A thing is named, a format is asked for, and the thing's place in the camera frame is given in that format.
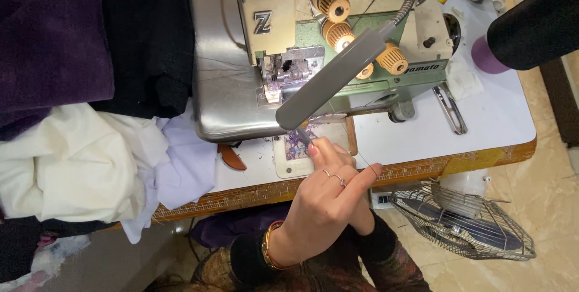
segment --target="sewing machine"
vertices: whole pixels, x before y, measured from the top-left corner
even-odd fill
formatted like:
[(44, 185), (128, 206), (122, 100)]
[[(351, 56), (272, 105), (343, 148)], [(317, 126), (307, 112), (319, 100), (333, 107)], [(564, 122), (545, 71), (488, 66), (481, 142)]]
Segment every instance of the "sewing machine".
[[(199, 137), (233, 142), (285, 134), (275, 113), (366, 28), (403, 0), (190, 0)], [(446, 79), (453, 43), (437, 0), (415, 7), (385, 51), (315, 114), (385, 111), (403, 122), (412, 98)]]

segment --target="electric fan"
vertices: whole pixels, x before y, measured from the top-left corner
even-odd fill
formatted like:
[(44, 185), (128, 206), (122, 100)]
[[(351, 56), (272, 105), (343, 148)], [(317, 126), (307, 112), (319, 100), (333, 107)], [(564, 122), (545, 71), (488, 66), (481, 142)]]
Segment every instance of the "electric fan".
[(505, 201), (482, 196), (488, 181), (486, 170), (453, 174), (442, 182), (398, 189), (390, 200), (423, 237), (463, 257), (537, 257), (533, 239), (496, 204)]

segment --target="gold ring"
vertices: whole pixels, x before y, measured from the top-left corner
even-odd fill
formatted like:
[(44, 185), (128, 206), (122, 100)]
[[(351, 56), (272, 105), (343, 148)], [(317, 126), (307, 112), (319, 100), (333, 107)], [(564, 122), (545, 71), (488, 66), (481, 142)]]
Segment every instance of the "gold ring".
[(334, 174), (332, 177), (337, 177), (338, 179), (340, 179), (340, 184), (343, 185), (344, 187), (346, 186), (346, 181), (337, 174)]

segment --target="purple thread cone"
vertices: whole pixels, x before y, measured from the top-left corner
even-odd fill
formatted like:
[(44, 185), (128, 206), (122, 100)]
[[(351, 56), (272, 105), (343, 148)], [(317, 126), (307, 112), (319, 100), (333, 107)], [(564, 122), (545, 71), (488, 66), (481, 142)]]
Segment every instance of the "purple thread cone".
[(503, 65), (498, 59), (496, 59), (496, 57), (490, 51), (485, 36), (479, 37), (476, 39), (476, 41), (474, 41), (471, 55), (473, 57), (474, 64), (485, 73), (500, 74), (510, 69), (509, 67)]

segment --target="gold bracelet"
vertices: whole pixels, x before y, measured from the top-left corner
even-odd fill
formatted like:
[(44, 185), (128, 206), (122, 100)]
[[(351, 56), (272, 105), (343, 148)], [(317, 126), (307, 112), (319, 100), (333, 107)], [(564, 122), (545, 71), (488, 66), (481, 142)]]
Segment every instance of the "gold bracelet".
[(270, 255), (269, 255), (269, 235), (271, 233), (271, 231), (279, 228), (282, 224), (284, 223), (284, 221), (276, 221), (271, 223), (271, 225), (269, 226), (269, 228), (267, 229), (267, 232), (265, 232), (264, 235), (264, 240), (261, 244), (261, 252), (264, 256), (264, 260), (265, 263), (267, 264), (267, 266), (269, 266), (271, 269), (277, 270), (277, 271), (283, 271), (284, 269), (288, 269), (285, 266), (279, 265)]

